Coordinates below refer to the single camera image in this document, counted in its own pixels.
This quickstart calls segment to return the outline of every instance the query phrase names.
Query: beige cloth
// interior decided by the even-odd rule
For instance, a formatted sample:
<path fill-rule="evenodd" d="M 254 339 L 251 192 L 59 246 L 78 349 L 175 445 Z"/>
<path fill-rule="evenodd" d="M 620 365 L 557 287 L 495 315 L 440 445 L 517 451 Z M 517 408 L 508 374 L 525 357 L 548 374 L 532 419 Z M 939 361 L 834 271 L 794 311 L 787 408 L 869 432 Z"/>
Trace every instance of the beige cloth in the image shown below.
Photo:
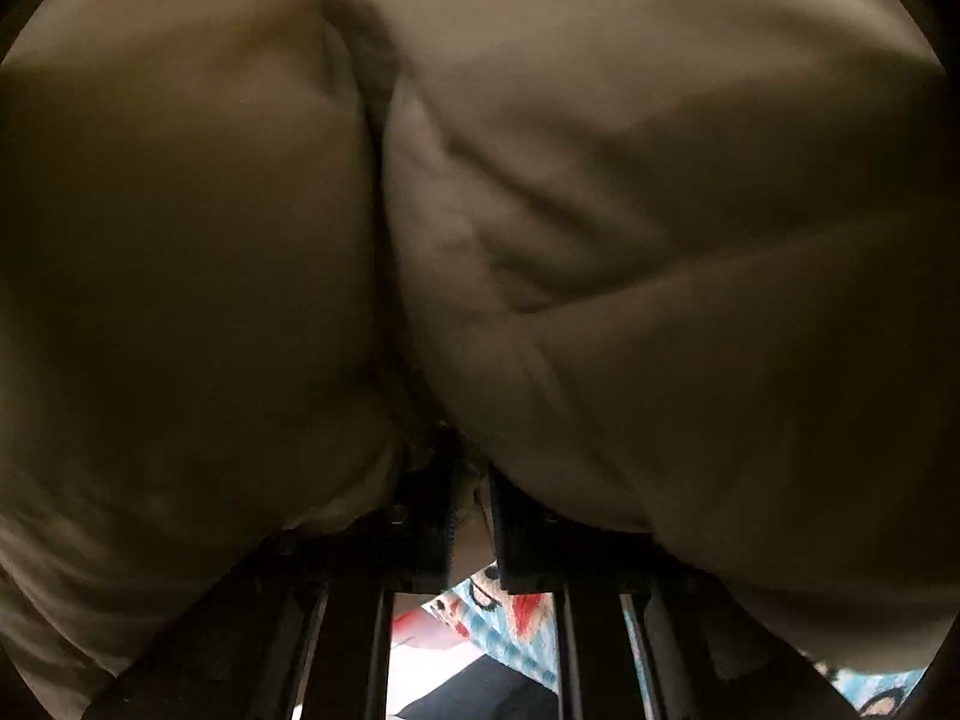
<path fill-rule="evenodd" d="M 458 424 L 796 645 L 928 659 L 960 608 L 960 163 L 899 3 L 328 13 L 385 122 L 403 301 Z"/>
<path fill-rule="evenodd" d="M 318 0 L 48 0 L 0 69 L 0 637 L 76 717 L 397 470 L 371 156 Z"/>

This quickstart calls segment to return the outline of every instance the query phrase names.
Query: patterned fabric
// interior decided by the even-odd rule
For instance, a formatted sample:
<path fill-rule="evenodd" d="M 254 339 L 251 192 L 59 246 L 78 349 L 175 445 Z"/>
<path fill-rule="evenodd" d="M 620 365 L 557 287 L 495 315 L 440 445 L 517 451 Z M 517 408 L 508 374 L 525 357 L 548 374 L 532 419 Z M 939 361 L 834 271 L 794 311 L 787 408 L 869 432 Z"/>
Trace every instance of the patterned fabric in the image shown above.
<path fill-rule="evenodd" d="M 424 608 L 491 658 L 546 688 L 558 689 L 557 629 L 550 595 L 507 595 L 494 563 Z M 858 674 L 817 664 L 817 670 L 864 717 L 893 716 L 923 677 L 923 669 Z"/>

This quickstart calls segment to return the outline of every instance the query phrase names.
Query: brown fabric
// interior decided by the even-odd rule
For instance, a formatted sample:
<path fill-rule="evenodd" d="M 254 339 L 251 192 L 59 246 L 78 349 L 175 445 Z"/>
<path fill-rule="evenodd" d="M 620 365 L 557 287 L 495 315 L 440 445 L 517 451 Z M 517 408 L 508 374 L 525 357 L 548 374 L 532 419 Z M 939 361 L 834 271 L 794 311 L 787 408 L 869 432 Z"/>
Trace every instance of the brown fabric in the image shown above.
<path fill-rule="evenodd" d="M 0 67 L 0 640 L 58 718 L 388 494 L 362 105 L 318 0 L 48 0 Z"/>
<path fill-rule="evenodd" d="M 388 101 L 400 288 L 458 424 L 819 656 L 928 658 L 960 607 L 957 136 L 899 3 L 328 13 Z"/>

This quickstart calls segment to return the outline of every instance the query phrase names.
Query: garment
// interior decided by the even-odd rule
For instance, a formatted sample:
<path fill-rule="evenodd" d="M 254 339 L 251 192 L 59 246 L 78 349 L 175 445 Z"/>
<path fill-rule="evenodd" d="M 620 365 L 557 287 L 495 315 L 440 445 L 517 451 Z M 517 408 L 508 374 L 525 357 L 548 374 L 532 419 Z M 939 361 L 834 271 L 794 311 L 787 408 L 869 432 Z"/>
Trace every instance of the garment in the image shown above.
<path fill-rule="evenodd" d="M 896 0 L 46 1 L 0 66 L 8 654 L 78 716 L 443 418 L 805 650 L 928 659 L 948 98 Z"/>

